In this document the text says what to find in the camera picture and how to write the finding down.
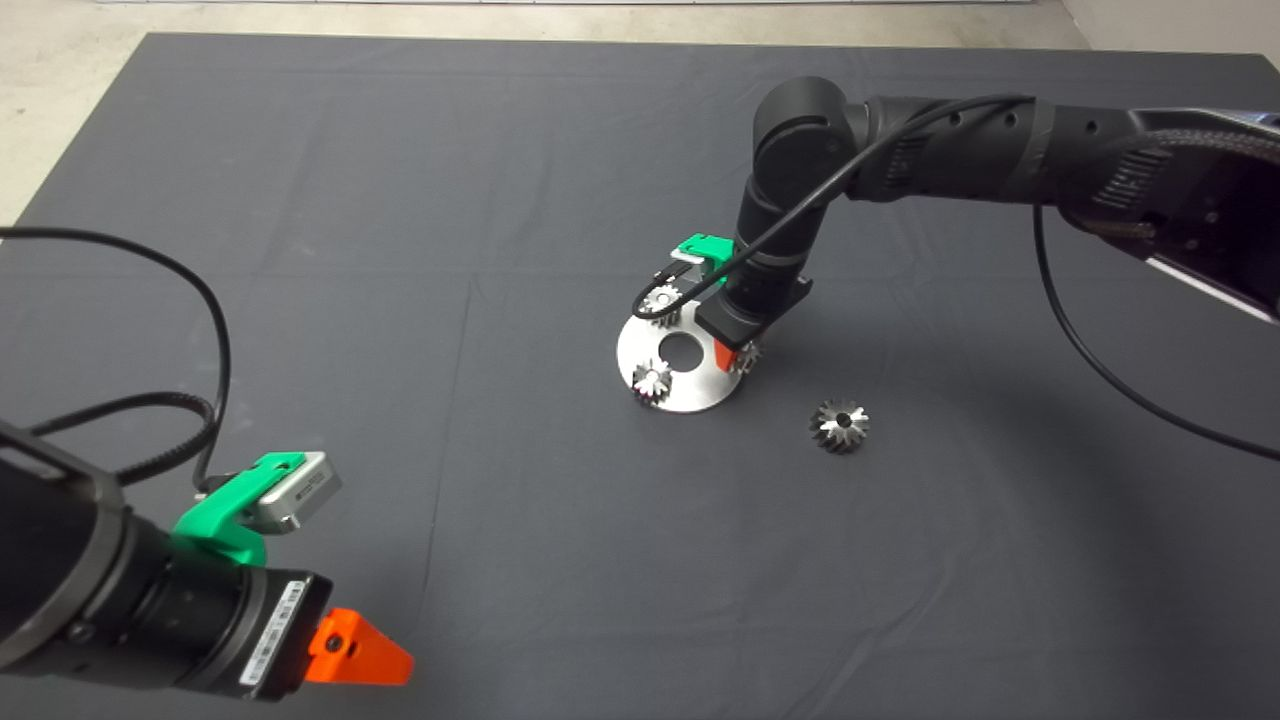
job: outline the wall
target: wall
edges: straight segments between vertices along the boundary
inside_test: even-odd
[[[1062,0],[1098,50],[1262,53],[1280,67],[1280,0]]]

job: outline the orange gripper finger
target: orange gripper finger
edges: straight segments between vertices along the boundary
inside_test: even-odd
[[[733,360],[737,360],[737,352],[733,352],[723,342],[716,342],[716,366],[723,372],[728,372],[733,366]]]
[[[344,607],[334,607],[320,621],[307,652],[308,683],[403,685],[413,673],[413,656]]]

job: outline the screw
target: screw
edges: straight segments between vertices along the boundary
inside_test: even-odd
[[[67,626],[67,641],[76,644],[84,644],[93,639],[93,625],[77,620]]]

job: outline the circular metal plate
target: circular metal plate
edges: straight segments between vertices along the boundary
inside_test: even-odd
[[[690,302],[680,310],[680,319],[669,327],[659,328],[649,320],[627,318],[618,333],[618,372],[622,382],[631,387],[631,373],[636,365],[658,357],[658,346],[673,334],[687,334],[703,348],[703,361],[692,370],[671,372],[671,392],[654,405],[667,413],[699,413],[723,402],[737,383],[741,373],[724,373],[716,366],[716,340],[694,322],[698,302]]]

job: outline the gear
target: gear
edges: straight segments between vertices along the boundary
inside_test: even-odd
[[[657,313],[664,307],[668,307],[672,302],[680,300],[681,295],[684,293],[681,293],[680,290],[677,290],[676,286],[673,284],[664,284],[655,287],[652,291],[649,291],[649,295],[645,296],[644,302],[640,304],[640,311]],[[671,325],[676,324],[676,320],[678,319],[680,319],[680,310],[676,310],[673,313],[663,315],[662,318],[649,322],[658,325],[659,328],[669,328]]]
[[[636,400],[653,406],[671,392],[671,365],[662,360],[646,360],[631,373],[631,392]]]
[[[809,419],[813,439],[827,452],[852,452],[867,438],[872,419],[856,402],[828,400]]]
[[[755,369],[755,364],[760,361],[760,346],[755,342],[749,342],[742,346],[742,350],[737,351],[737,357],[733,359],[732,370],[735,373],[741,373],[744,375],[751,374]]]

